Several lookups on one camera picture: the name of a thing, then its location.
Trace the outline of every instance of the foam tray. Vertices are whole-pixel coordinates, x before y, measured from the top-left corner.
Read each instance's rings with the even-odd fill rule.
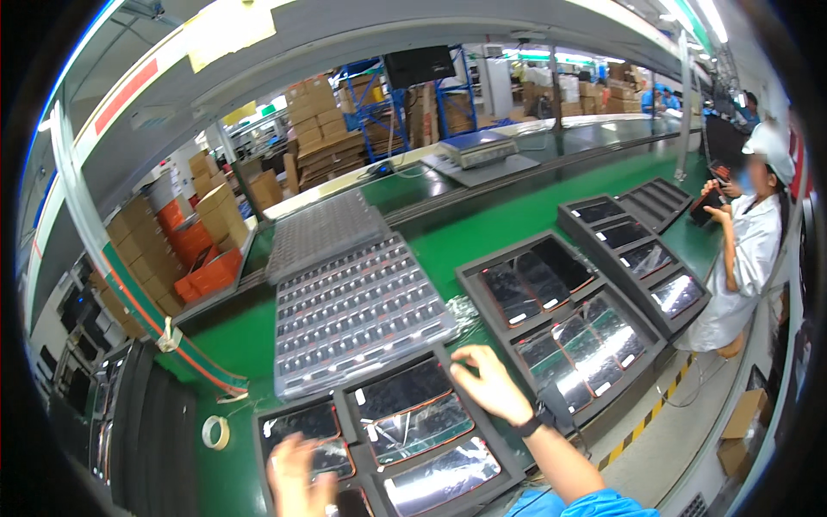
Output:
[[[530,318],[517,328],[507,328],[495,306],[493,298],[491,298],[487,289],[483,286],[482,281],[478,278],[478,273],[486,267],[491,267],[525,253],[532,246],[549,237],[563,244],[574,260],[578,260],[585,266],[588,266],[594,273],[595,278],[588,285],[572,294],[569,302],[563,306],[554,309],[550,313],[541,313],[534,318]],[[638,336],[638,340],[643,345],[643,354],[635,357],[634,361],[631,361],[627,365],[620,381],[614,383],[608,390],[602,392],[600,396],[591,397],[588,405],[578,409],[574,413],[574,421],[578,426],[582,426],[594,418],[616,399],[618,395],[623,393],[640,373],[652,363],[657,354],[663,350],[667,344],[666,339],[655,329],[646,316],[632,304],[629,298],[614,284],[608,281],[585,257],[551,230],[539,233],[521,242],[517,242],[510,247],[506,247],[476,261],[460,266],[456,269],[456,275],[463,289],[480,311],[480,316],[485,326],[494,335],[517,371],[523,377],[524,383],[535,395],[538,393],[540,383],[535,379],[528,365],[520,356],[517,351],[517,346],[536,337],[540,333],[548,333],[551,328],[578,314],[584,304],[597,297],[608,301],[615,309],[615,312],[632,327]]]
[[[663,178],[647,181],[615,199],[655,233],[664,233],[692,203],[692,196]]]
[[[390,233],[359,189],[314,204],[275,224],[266,275],[272,285],[308,266]]]
[[[363,386],[381,381],[433,357],[438,359],[447,379],[452,384],[453,391],[459,396],[462,406],[473,420],[474,427],[460,437],[436,446],[431,450],[408,457],[401,462],[384,468],[377,467],[376,460],[370,448],[370,437],[365,427],[361,425],[358,417],[356,391]],[[495,431],[485,411],[474,404],[471,397],[468,396],[459,385],[453,382],[448,372],[450,364],[451,359],[444,347],[433,344],[410,357],[393,361],[371,372],[369,376],[355,381],[348,381],[329,392],[305,397],[275,410],[271,409],[254,414],[252,417],[252,430],[253,443],[256,448],[256,465],[259,469],[261,489],[264,493],[264,501],[268,514],[275,515],[275,509],[273,508],[273,498],[265,474],[265,458],[270,451],[265,450],[266,445],[263,437],[264,422],[330,401],[333,402],[333,406],[336,409],[340,437],[347,444],[348,454],[355,466],[355,474],[353,476],[339,480],[339,490],[363,490],[365,498],[370,505],[370,510],[375,517],[399,517],[385,489],[386,480],[429,462],[435,457],[440,457],[472,438],[482,441],[485,444],[491,455],[500,465],[500,472],[488,481],[482,483],[477,489],[470,490],[464,495],[460,495],[455,499],[417,515],[422,517],[432,517],[436,515],[473,515],[479,507],[490,503],[493,499],[520,483],[525,478],[525,475],[517,464],[514,453]],[[455,489],[455,486],[449,484],[444,487],[444,491],[448,492]]]
[[[587,223],[582,217],[578,217],[577,214],[583,211],[584,208],[599,203],[613,204],[619,214],[591,223]],[[637,222],[635,217],[626,213],[622,208],[622,205],[606,194],[579,199],[557,207],[557,225],[563,228],[586,251],[600,270],[646,314],[658,332],[666,337],[669,342],[673,342],[697,318],[700,311],[709,303],[711,295],[704,286],[703,279],[697,277],[681,261],[681,258],[661,241],[656,233],[647,230],[649,235],[646,237],[614,250],[599,239],[597,237],[598,232],[603,232],[627,222]],[[629,261],[625,257],[633,251],[649,246],[659,247],[660,252],[669,257],[669,262],[654,268],[642,277],[631,266],[628,266]],[[694,282],[700,291],[700,296],[691,306],[670,318],[661,310],[661,303],[653,298],[653,294],[673,281]]]
[[[295,399],[456,335],[399,234],[277,285],[275,394]]]

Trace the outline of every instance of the green workbench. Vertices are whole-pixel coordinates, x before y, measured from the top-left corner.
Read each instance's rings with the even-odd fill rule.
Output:
[[[493,204],[430,231],[411,235],[405,234],[404,229],[402,232],[439,293],[448,300],[463,294],[454,276],[456,267],[549,228],[567,238],[556,225],[558,204],[601,193],[619,194],[656,176],[674,181],[675,161],[674,146],[660,146],[647,154],[595,168],[518,199]],[[705,180],[705,162],[690,153],[687,169],[688,177],[680,185],[694,194]],[[362,191],[369,202],[388,213],[455,188],[456,184],[432,172],[411,180],[392,176],[365,185]],[[696,275],[703,276],[717,252],[718,233],[712,228],[698,228],[687,218],[688,214],[681,216],[664,233],[663,239]],[[272,234],[261,237],[258,255],[269,253],[270,239]],[[261,262],[263,259],[255,253],[252,255],[250,260]],[[280,405],[273,396],[275,301],[258,304],[190,337],[217,364],[250,379],[249,398],[231,405],[216,404],[214,391],[196,384],[201,394],[196,408],[198,433],[193,436],[200,513],[266,515],[263,498],[270,495],[261,490],[256,464],[261,459],[255,454],[251,425],[254,413]],[[494,345],[481,325],[461,341]],[[451,348],[456,346],[458,344],[453,343]],[[184,381],[188,379],[185,373],[175,373]],[[222,451],[213,451],[201,444],[200,423],[211,414],[226,416],[229,421],[230,441]],[[518,459],[523,464],[530,463],[522,443],[514,437],[506,438]]]

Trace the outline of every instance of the white cap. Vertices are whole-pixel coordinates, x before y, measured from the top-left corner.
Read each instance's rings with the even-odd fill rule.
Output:
[[[764,163],[772,167],[778,179],[784,185],[789,185],[795,175],[795,166],[786,140],[787,135],[773,124],[761,122],[753,129],[753,134],[743,144],[741,152],[745,155],[762,155]]]

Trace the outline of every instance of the white lab coat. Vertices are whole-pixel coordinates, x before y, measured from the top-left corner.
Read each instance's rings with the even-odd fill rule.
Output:
[[[741,333],[758,305],[778,255],[782,224],[778,194],[744,213],[754,199],[755,195],[744,195],[732,202],[733,274],[738,290],[730,291],[726,286],[724,253],[721,252],[706,283],[712,299],[675,347],[708,352],[729,345]]]

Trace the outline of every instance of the green stripe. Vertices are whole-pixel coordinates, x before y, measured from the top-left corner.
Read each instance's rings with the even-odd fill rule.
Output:
[[[112,267],[112,270],[117,274],[118,278],[121,279],[123,282],[123,286],[129,291],[132,295],[132,298],[135,302],[140,305],[141,309],[143,309],[146,316],[150,318],[152,323],[158,326],[158,328],[163,329],[165,327],[165,317],[161,314],[158,309],[155,308],[155,305],[149,300],[149,298],[144,293],[144,290],[135,282],[135,279],[132,278],[127,267],[121,261],[121,257],[115,252],[115,248],[112,247],[111,242],[107,242],[106,246],[103,247],[103,255],[109,261],[109,265]],[[115,281],[115,277],[112,273],[109,273],[106,278],[109,285],[115,290],[115,294],[117,295],[118,299],[127,307],[133,317],[137,320],[137,322],[149,333],[150,337],[153,341],[156,341],[160,334],[152,327],[151,322],[147,321],[142,315],[141,312],[138,311],[137,307],[132,303],[130,299],[127,298],[126,294],[121,291],[121,286]],[[219,381],[223,382],[224,384],[230,385],[235,388],[247,388],[247,379],[246,378],[236,378],[227,374],[225,371],[222,371],[216,368],[210,361],[208,361],[201,352],[196,350],[192,345],[190,345],[185,339],[181,340],[179,343],[179,349],[183,353],[187,354],[194,362],[196,362],[201,368],[204,369],[208,374],[215,377]],[[188,365],[189,368],[194,369],[192,365],[189,364],[188,361],[182,361]],[[196,370],[196,376],[201,376],[201,372]]]

